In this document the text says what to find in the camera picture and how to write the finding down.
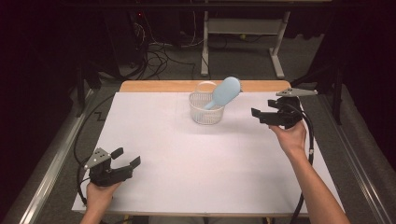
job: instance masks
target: light blue toy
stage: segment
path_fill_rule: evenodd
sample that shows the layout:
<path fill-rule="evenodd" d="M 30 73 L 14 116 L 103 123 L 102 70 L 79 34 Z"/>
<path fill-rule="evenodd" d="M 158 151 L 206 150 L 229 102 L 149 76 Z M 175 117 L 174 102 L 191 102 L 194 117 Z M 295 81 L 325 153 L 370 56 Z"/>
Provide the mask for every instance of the light blue toy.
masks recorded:
<path fill-rule="evenodd" d="M 212 101 L 204 106 L 205 110 L 215 105 L 224 106 L 242 91 L 241 83 L 236 77 L 226 77 L 212 92 Z"/>

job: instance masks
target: silver clamp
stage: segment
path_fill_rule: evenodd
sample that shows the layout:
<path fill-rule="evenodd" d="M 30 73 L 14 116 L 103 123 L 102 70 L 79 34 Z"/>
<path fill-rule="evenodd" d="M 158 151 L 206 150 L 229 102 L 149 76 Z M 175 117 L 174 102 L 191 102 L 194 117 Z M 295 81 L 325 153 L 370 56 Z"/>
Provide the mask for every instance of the silver clamp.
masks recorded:
<path fill-rule="evenodd" d="M 285 96 L 285 97 L 293 97 L 293 96 L 307 96 L 307 95 L 317 95 L 317 91 L 306 91 L 295 88 L 287 88 L 283 91 L 279 91 L 276 93 L 276 96 Z"/>

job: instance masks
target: hand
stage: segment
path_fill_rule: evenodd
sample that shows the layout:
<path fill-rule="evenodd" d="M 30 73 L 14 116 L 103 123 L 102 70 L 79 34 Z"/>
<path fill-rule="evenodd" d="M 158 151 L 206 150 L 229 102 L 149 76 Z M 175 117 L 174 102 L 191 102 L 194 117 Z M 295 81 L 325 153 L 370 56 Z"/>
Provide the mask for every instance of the hand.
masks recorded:
<path fill-rule="evenodd" d="M 113 193 L 121 185 L 98 187 L 92 182 L 87 185 L 87 211 L 80 223 L 99 223 L 113 198 Z"/>
<path fill-rule="evenodd" d="M 276 134 L 280 146 L 289 159 L 296 155 L 304 155 L 305 157 L 306 129 L 302 121 L 297 122 L 287 130 L 273 125 L 268 127 Z"/>

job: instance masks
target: white plastic basket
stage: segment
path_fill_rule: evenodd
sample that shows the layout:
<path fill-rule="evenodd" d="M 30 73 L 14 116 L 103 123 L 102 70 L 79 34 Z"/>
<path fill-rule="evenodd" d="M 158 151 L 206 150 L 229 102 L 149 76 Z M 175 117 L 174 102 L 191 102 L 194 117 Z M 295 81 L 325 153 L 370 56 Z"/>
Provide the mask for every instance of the white plastic basket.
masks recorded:
<path fill-rule="evenodd" d="M 212 101 L 212 92 L 199 91 L 200 86 L 210 84 L 216 86 L 216 83 L 211 81 L 200 82 L 195 91 L 190 94 L 190 108 L 192 119 L 200 124 L 215 124 L 221 121 L 224 106 L 215 105 L 210 110 L 205 110 L 204 106 Z"/>

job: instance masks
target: white paper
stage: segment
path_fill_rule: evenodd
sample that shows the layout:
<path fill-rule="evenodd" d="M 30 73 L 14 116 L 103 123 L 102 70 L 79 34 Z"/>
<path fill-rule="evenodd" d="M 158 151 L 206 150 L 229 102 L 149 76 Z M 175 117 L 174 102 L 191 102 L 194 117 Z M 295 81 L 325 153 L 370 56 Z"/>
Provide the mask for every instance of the white paper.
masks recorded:
<path fill-rule="evenodd" d="M 267 100 L 277 98 L 275 92 L 242 92 L 225 106 L 221 122 L 201 125 L 190 116 L 189 93 L 117 93 L 97 147 L 107 152 L 124 148 L 112 161 L 113 168 L 137 156 L 142 163 L 116 191 L 108 212 L 263 217 L 293 213 L 301 190 L 290 162 L 275 134 L 250 112 L 251 107 L 276 112 Z M 316 142 L 314 168 L 340 202 Z M 85 210 L 78 196 L 72 210 Z M 306 214 L 305 205 L 301 213 Z"/>

